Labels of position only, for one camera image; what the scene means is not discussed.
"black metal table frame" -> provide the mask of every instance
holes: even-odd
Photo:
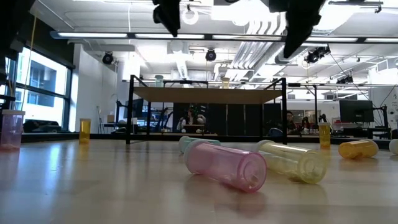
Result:
[[[131,124],[131,120],[132,120],[132,99],[134,96],[134,79],[137,80],[141,85],[143,85],[144,87],[148,87],[142,80],[139,79],[139,77],[135,76],[135,75],[130,75],[130,83],[129,83],[129,103],[127,106],[127,126],[126,126],[126,144],[130,144],[131,141],[131,129],[132,129],[132,124]],[[208,82],[206,81],[190,81],[190,80],[178,80],[178,81],[170,81],[170,80],[165,80],[164,81],[164,87],[166,83],[181,83],[181,82],[186,82],[188,84],[192,84],[193,82],[195,83],[202,83],[207,85],[208,88]],[[287,118],[286,118],[286,113],[287,113],[287,95],[286,95],[286,89],[287,89],[287,84],[286,84],[286,78],[280,78],[277,81],[273,82],[271,85],[267,86],[265,88],[265,90],[271,88],[271,87],[275,87],[279,82],[281,82],[282,85],[282,132],[283,132],[283,136],[282,136],[282,143],[283,144],[287,144]],[[148,101],[148,113],[147,113],[147,132],[146,132],[146,138],[148,140],[150,140],[151,135],[150,135],[150,108],[152,106],[152,102]],[[263,108],[264,104],[261,103],[260,104],[260,122],[259,122],[259,130],[260,130],[260,139],[262,139],[264,137],[264,133],[263,133]]]

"yellow bottle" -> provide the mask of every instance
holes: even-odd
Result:
[[[91,119],[80,119],[79,144],[90,143]]]
[[[270,170],[286,175],[292,181],[316,184],[326,174],[326,162],[317,151],[268,140],[257,143],[253,151],[265,158]]]
[[[374,141],[369,139],[344,142],[338,147],[338,153],[345,159],[372,157],[378,152],[379,146]]]
[[[330,123],[323,122],[319,125],[319,143],[321,149],[330,149]]]

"person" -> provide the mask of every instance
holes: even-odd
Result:
[[[178,122],[177,125],[177,130],[181,131],[182,129],[184,129],[184,126],[187,124],[193,125],[193,124],[205,124],[205,123],[206,123],[206,118],[202,114],[195,116],[193,109],[190,108],[187,112],[187,116],[184,118],[180,118],[180,121]]]
[[[296,124],[293,121],[294,115],[291,111],[286,112],[287,118],[287,134],[292,134],[297,130]]]

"pink plastic tube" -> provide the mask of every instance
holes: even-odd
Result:
[[[266,180],[266,161],[256,152],[196,140],[185,149],[184,160],[191,173],[205,175],[249,193],[259,190]]]

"computer screen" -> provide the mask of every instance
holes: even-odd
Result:
[[[340,121],[374,122],[372,101],[340,100]]]
[[[137,99],[132,101],[132,117],[140,118],[142,117],[142,107],[144,106],[144,99]],[[124,118],[127,118],[127,108],[124,108]]]

